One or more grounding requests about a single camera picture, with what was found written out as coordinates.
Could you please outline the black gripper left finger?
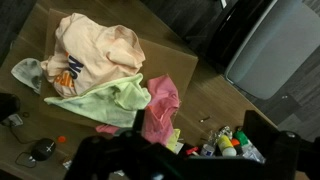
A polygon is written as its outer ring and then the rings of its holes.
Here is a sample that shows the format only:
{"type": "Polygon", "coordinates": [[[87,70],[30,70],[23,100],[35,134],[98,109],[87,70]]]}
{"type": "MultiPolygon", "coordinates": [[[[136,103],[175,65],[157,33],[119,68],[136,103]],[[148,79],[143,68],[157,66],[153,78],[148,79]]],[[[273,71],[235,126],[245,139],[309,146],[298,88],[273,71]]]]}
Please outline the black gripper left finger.
{"type": "Polygon", "coordinates": [[[143,123],[144,123],[144,116],[145,111],[144,110],[138,110],[135,116],[134,124],[133,124],[133,130],[135,132],[141,132],[143,123]]]}

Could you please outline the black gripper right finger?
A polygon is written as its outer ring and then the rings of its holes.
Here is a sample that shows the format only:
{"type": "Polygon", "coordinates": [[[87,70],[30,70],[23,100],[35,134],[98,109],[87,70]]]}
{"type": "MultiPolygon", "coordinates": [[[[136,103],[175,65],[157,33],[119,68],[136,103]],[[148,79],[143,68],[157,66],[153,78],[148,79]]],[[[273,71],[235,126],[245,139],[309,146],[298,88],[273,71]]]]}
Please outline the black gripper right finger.
{"type": "Polygon", "coordinates": [[[279,135],[277,128],[254,110],[245,112],[242,131],[264,157],[268,156],[279,135]]]}

